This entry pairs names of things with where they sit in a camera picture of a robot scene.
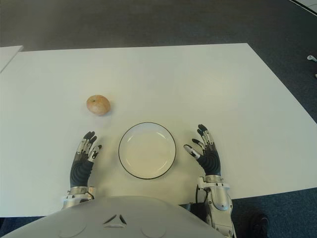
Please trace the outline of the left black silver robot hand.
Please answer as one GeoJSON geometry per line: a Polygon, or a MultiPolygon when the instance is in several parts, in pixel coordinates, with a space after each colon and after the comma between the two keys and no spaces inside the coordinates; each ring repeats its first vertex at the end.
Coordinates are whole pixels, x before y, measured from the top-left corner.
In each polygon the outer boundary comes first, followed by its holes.
{"type": "Polygon", "coordinates": [[[71,170],[70,187],[87,187],[93,165],[102,145],[92,147],[97,140],[94,131],[89,131],[81,139],[76,150],[71,170]]]}

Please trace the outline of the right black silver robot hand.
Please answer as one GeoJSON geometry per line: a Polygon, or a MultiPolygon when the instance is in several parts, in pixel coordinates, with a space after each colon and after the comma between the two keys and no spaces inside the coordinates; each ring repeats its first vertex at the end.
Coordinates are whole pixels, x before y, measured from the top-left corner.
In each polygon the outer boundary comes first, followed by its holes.
{"type": "Polygon", "coordinates": [[[196,159],[198,164],[204,170],[206,176],[221,176],[219,154],[209,130],[203,124],[199,124],[197,132],[203,141],[201,142],[193,138],[192,142],[199,145],[203,153],[199,153],[188,144],[183,146],[185,151],[196,159]]]}

